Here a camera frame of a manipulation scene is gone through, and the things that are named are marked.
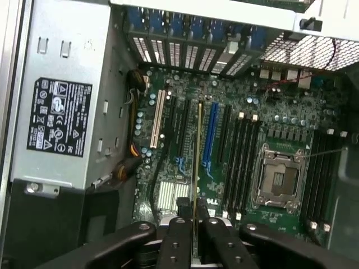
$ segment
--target green circuit board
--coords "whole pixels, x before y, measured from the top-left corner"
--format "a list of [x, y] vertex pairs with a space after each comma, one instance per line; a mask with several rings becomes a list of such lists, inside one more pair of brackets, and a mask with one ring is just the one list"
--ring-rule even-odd
[[[138, 168], [134, 221], [153, 221], [149, 203], [149, 186], [153, 178], [163, 147], [160, 137], [157, 149], [150, 148], [154, 117], [159, 90], [166, 89], [166, 99], [162, 116], [164, 121], [169, 117], [170, 104], [177, 98], [174, 115], [174, 137], [169, 155], [164, 161], [155, 188], [155, 201], [159, 218], [175, 216], [177, 213], [176, 197], [192, 198], [194, 191], [208, 202], [211, 216], [231, 217], [233, 224], [258, 221], [270, 227], [305, 238], [302, 223], [299, 221], [300, 210], [289, 214], [283, 208], [259, 206], [254, 207], [251, 195], [245, 201], [245, 215], [227, 216], [223, 209], [223, 195], [231, 155], [233, 132], [236, 119], [244, 115], [248, 119], [258, 118], [260, 122], [258, 136], [254, 145], [255, 157], [250, 165], [257, 162], [257, 153], [263, 144], [271, 150], [295, 154], [299, 149], [309, 154], [312, 147], [314, 130], [323, 128], [340, 128], [341, 107], [348, 101], [347, 92], [338, 85], [338, 78], [316, 76], [312, 78], [309, 89], [298, 88], [297, 84], [279, 84], [272, 87], [274, 81], [260, 78], [261, 69], [249, 70], [236, 80], [226, 80], [211, 75], [193, 75], [186, 72], [172, 71], [164, 68], [148, 67], [143, 70], [150, 78], [148, 93], [140, 101], [138, 124], [134, 142], [141, 150], [144, 163]], [[200, 141], [200, 159], [206, 147], [206, 133], [210, 121], [211, 107], [218, 104], [216, 127], [208, 164], [200, 164], [197, 190], [193, 189], [194, 144], [197, 134], [198, 103], [202, 102], [202, 127]], [[230, 119], [227, 135], [221, 139], [224, 126], [225, 108], [230, 107]], [[178, 155], [178, 139], [181, 133], [183, 113], [188, 110], [188, 121], [183, 138], [181, 156]], [[218, 151], [223, 145], [222, 160]], [[253, 174], [249, 180], [253, 184]]]

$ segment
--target warning label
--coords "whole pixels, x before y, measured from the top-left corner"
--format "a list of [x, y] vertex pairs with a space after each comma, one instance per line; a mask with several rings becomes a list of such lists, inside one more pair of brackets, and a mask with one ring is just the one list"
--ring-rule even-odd
[[90, 84], [38, 79], [27, 149], [83, 157], [91, 92]]

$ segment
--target white pci slot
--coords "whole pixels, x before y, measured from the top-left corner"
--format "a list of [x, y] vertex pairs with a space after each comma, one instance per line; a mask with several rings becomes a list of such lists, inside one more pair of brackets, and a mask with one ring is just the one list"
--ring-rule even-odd
[[153, 123], [151, 144], [150, 144], [150, 147], [152, 149], [157, 148], [157, 142], [158, 142], [158, 137], [159, 137], [159, 128], [161, 126], [161, 119], [162, 119], [162, 112], [163, 112], [163, 105], [164, 105], [165, 97], [166, 97], [166, 91], [159, 90], [158, 96], [157, 96], [155, 120]]

